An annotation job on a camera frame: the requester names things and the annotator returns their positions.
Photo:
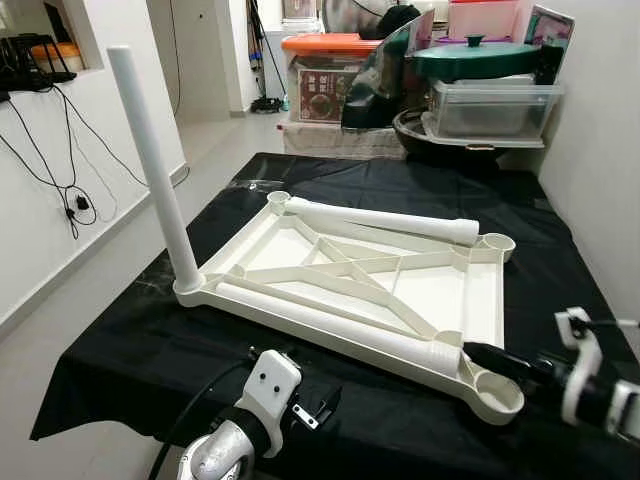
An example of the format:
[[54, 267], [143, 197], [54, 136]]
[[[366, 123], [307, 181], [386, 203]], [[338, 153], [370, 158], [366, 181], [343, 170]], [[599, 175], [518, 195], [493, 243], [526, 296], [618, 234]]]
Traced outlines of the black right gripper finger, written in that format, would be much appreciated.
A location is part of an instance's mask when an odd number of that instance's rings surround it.
[[529, 361], [493, 344], [468, 340], [463, 343], [462, 351], [468, 360], [481, 369], [492, 371], [504, 378], [530, 379], [532, 376], [532, 365]]

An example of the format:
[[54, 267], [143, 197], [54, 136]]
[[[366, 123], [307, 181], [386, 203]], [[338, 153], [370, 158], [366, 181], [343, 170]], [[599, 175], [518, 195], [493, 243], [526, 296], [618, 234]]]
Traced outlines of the white plastic table leg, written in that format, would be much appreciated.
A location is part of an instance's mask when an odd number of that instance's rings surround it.
[[284, 211], [293, 212], [293, 214], [328, 215], [348, 223], [402, 230], [402, 232], [444, 239], [457, 244], [474, 244], [480, 237], [479, 223], [470, 219], [424, 218], [424, 216], [398, 214], [398, 212], [319, 204], [301, 197], [288, 198], [282, 202], [282, 206]]
[[140, 155], [157, 223], [163, 233], [165, 250], [174, 275], [175, 297], [180, 305], [196, 306], [198, 294], [205, 284], [204, 274], [198, 269], [172, 178], [164, 169], [159, 134], [154, 120], [148, 115], [145, 88], [134, 63], [133, 52], [131, 47], [114, 45], [106, 47], [106, 54], [122, 96], [134, 145]]
[[417, 383], [467, 381], [461, 348], [443, 342], [412, 339], [379, 326], [252, 291], [242, 285], [216, 285], [210, 292], [210, 303]]

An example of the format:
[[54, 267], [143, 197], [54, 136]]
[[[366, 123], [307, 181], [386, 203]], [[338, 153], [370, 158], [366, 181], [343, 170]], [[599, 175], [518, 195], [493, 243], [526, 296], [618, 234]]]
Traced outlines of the white plastic table top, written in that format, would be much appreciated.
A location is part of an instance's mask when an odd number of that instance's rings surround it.
[[[220, 308], [211, 305], [210, 292], [230, 283], [416, 340], [503, 346], [504, 270], [513, 239], [479, 229], [474, 244], [457, 244], [328, 215], [298, 215], [283, 210], [291, 197], [300, 196], [271, 192], [214, 255], [195, 257], [205, 279], [196, 306]], [[460, 399], [490, 425], [506, 425], [524, 408], [515, 394], [499, 392], [497, 381], [472, 371], [465, 378], [415, 383]]]

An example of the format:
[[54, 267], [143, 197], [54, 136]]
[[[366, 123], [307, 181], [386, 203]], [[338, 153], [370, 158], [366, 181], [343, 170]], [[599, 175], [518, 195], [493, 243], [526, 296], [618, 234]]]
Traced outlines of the black table cloth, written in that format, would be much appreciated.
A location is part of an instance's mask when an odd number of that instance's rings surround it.
[[[462, 173], [397, 160], [256, 154], [224, 184], [188, 232], [205, 261], [265, 204], [246, 180], [279, 180], [326, 204], [434, 218], [471, 218], [507, 234], [506, 347], [516, 355], [566, 357], [554, 312], [611, 310], [567, 225], [529, 172]], [[32, 426], [41, 440], [92, 422], [120, 422], [142, 436], [187, 445], [236, 399], [251, 348], [294, 346], [303, 398], [343, 387], [332, 420], [293, 431], [283, 452], [259, 465], [283, 480], [640, 480], [637, 447], [571, 428], [556, 411], [530, 408], [498, 428], [458, 399], [335, 355], [215, 308], [148, 302], [124, 289], [60, 356]]]

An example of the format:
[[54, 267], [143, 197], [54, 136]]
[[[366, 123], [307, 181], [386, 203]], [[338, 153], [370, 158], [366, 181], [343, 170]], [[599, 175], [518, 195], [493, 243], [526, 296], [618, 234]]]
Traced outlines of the crossed clear tape patch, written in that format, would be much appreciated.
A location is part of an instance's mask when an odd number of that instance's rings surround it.
[[142, 271], [133, 279], [125, 296], [129, 298], [147, 298], [148, 302], [174, 296], [174, 276], [170, 271]]

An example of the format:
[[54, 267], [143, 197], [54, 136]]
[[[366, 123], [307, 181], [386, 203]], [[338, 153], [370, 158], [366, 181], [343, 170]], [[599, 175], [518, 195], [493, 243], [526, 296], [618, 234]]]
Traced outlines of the beige speckled low platform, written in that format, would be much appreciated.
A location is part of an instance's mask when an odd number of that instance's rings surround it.
[[287, 154], [348, 160], [389, 159], [407, 154], [392, 128], [355, 129], [338, 124], [280, 122]]

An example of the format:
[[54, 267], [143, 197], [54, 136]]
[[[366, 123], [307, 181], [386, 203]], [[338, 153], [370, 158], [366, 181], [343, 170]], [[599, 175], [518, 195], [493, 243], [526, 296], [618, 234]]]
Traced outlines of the clear plastic storage box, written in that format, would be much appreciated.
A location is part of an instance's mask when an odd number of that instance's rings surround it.
[[538, 148], [564, 95], [558, 84], [436, 82], [422, 125], [445, 145]]

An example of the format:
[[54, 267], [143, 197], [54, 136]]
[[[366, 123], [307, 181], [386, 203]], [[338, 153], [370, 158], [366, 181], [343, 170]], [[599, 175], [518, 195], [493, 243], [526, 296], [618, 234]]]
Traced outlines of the black floor power strip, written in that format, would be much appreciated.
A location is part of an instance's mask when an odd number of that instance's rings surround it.
[[250, 113], [253, 114], [282, 113], [287, 110], [287, 101], [275, 97], [260, 96], [250, 104]]

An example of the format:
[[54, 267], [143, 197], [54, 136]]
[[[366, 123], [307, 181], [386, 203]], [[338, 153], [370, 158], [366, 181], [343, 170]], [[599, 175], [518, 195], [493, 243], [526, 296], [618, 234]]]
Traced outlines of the dark glossy bag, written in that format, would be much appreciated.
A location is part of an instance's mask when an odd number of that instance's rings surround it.
[[375, 35], [378, 42], [352, 79], [340, 111], [340, 125], [351, 129], [389, 127], [403, 109], [410, 79], [413, 52], [433, 40], [436, 12], [425, 10], [413, 19], [379, 20], [362, 36]]

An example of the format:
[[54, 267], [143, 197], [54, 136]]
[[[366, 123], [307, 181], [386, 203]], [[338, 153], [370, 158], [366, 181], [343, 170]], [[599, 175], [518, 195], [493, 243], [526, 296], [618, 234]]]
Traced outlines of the dark green round lid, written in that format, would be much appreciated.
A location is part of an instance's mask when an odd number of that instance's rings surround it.
[[494, 79], [534, 72], [539, 46], [511, 42], [472, 41], [426, 47], [407, 55], [416, 76], [433, 81]]

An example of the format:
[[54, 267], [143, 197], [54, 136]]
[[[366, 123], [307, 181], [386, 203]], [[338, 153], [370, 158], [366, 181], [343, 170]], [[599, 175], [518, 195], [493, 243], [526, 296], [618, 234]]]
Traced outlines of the framed picture board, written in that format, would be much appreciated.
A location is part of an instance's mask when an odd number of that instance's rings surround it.
[[524, 44], [538, 49], [532, 78], [536, 84], [554, 84], [573, 33], [575, 19], [540, 4], [531, 8]]

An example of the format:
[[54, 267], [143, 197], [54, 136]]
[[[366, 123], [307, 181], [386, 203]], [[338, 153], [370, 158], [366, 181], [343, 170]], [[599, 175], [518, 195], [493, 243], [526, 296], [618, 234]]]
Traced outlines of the black wifi router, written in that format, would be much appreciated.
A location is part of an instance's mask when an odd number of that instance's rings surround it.
[[15, 91], [44, 92], [73, 81], [77, 74], [61, 46], [51, 35], [37, 33], [0, 38], [0, 104]]

